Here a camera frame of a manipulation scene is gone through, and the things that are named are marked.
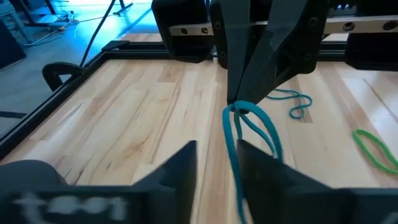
wood plank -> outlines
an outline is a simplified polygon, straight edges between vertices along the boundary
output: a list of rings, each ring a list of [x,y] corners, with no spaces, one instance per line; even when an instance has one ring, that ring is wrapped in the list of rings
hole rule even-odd
[[[313,97],[301,121],[289,117],[296,101],[262,100],[259,106],[279,130],[285,163],[332,187],[398,187],[397,178],[377,170],[351,138],[356,128],[367,129],[397,154],[398,104],[392,98],[397,79],[381,74],[319,63],[312,74],[284,83],[281,88],[299,88]],[[237,223],[221,125],[226,84],[226,70],[216,62],[108,61],[1,163],[39,159],[70,184],[128,185],[195,139],[192,223]],[[245,139],[270,153],[257,134],[243,130]]]
[[[128,40],[131,42],[161,42],[162,37],[160,34],[139,34],[139,35],[124,35],[122,40]]]

blue rope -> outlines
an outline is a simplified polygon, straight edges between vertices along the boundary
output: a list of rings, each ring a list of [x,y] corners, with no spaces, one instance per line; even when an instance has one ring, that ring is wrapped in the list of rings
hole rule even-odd
[[[257,127],[253,122],[249,120],[249,118],[239,111],[246,110],[249,112],[254,113],[264,124],[266,129],[268,130],[272,141],[269,139],[268,135],[262,131],[259,127]],[[229,119],[229,112],[234,111],[234,123],[236,127],[236,132],[238,134],[238,139],[243,138],[242,127],[240,118],[256,133],[258,133],[268,144],[271,152],[273,153],[274,157],[278,159],[280,162],[283,162],[283,152],[282,152],[282,145],[280,143],[280,139],[278,136],[278,132],[272,123],[270,117],[257,105],[254,103],[246,102],[246,101],[236,101],[232,105],[228,105],[223,110],[223,129],[224,129],[224,136],[226,147],[228,150],[228,157],[231,163],[231,169],[233,172],[235,186],[236,186],[236,201],[238,206],[238,215],[239,219],[241,220],[242,224],[246,224],[246,219],[244,217],[244,210],[243,210],[243,189],[242,189],[242,182],[241,176],[239,172],[239,164],[238,164],[238,157],[236,155],[236,148],[234,143],[234,137],[232,134],[231,128],[231,121]]]
[[[289,111],[289,116],[293,119],[302,119],[304,117],[304,108],[309,107],[312,105],[312,98],[308,95],[299,93],[295,90],[284,90],[284,89],[276,89],[275,91],[279,91],[282,93],[291,93],[292,95],[290,96],[267,96],[268,99],[271,100],[288,100],[288,99],[292,99],[292,98],[298,98],[299,100],[299,104],[298,106],[293,107],[292,109],[290,109]],[[302,98],[305,98],[308,100],[308,103],[304,103],[302,104]]]

black cable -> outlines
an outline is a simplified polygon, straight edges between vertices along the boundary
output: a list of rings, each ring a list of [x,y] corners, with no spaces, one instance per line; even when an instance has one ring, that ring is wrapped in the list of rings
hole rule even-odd
[[[85,64],[85,61],[86,61],[88,52],[90,51],[90,48],[91,48],[91,45],[93,45],[94,39],[95,39],[95,37],[97,36],[98,32],[100,31],[102,25],[104,24],[105,19],[107,18],[107,16],[108,16],[109,13],[111,12],[112,7],[113,7],[115,1],[116,1],[116,0],[112,0],[112,1],[111,1],[111,4],[109,5],[108,9],[106,10],[104,17],[102,18],[101,22],[99,22],[97,29],[94,31],[94,34],[93,34],[93,36],[91,37],[90,42],[88,43],[86,52],[85,52],[85,54],[83,55],[83,58],[82,58],[82,60],[81,60],[81,62],[80,62],[80,67],[83,67],[83,65]]]

black bracket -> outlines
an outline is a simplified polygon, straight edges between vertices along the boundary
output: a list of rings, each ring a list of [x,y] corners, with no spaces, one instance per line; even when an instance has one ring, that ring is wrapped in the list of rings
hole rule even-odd
[[[218,55],[228,57],[228,103],[258,103],[298,73],[312,72],[328,9],[327,0],[273,0],[266,28],[259,32],[250,1],[215,1],[210,16]]]
[[[54,62],[44,66],[42,74],[44,80],[52,91],[62,85],[60,75],[72,75],[77,77],[83,73],[83,68],[68,62]]]
[[[188,142],[134,185],[67,185],[42,161],[0,166],[0,180],[0,223],[186,224],[197,181],[197,144]],[[110,203],[115,199],[121,203]],[[102,209],[91,210],[88,203],[93,200]]]
[[[397,223],[397,189],[333,189],[238,141],[253,223]]]

bolt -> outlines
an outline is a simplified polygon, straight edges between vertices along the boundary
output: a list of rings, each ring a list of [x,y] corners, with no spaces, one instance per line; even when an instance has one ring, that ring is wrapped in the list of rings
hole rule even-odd
[[[181,29],[181,33],[187,35],[187,34],[188,34],[188,31],[187,31],[186,28],[182,28],[182,29]]]
[[[312,59],[312,55],[310,53],[304,55],[304,60],[309,61]]]
[[[316,18],[316,17],[311,17],[311,19],[308,21],[308,24],[309,24],[310,26],[316,26],[316,25],[318,25],[318,18]]]
[[[202,29],[201,29],[201,32],[202,32],[203,34],[208,34],[208,33],[209,33],[209,31],[207,30],[206,27],[202,28]]]
[[[344,24],[343,26],[343,30],[345,32],[349,32],[349,31],[353,31],[355,28],[355,23],[353,22],[347,22],[346,24]]]
[[[220,21],[217,21],[217,22],[215,23],[215,29],[219,29],[219,28],[221,28],[221,22],[220,22]]]
[[[398,26],[397,21],[389,21],[389,22],[386,22],[383,25],[383,29],[385,31],[390,31],[390,30],[393,30],[393,29],[397,28],[397,26]]]

